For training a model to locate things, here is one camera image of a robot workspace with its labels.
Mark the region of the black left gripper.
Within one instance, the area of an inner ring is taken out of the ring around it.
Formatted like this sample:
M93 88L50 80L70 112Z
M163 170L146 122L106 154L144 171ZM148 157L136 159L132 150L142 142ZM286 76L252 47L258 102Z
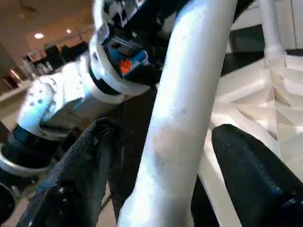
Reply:
M101 43L118 75L134 83L159 83L169 36L165 20L180 9L178 0L105 0L108 34Z

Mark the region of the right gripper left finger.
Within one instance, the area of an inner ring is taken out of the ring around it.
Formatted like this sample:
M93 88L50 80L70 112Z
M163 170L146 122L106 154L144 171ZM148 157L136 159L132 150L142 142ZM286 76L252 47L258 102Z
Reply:
M94 121L37 186L17 226L96 226L118 140L115 122Z

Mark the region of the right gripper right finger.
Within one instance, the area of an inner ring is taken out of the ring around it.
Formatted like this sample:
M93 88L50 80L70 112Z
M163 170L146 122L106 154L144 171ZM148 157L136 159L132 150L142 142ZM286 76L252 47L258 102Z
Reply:
M262 141L231 124L211 141L242 226L303 225L303 183Z

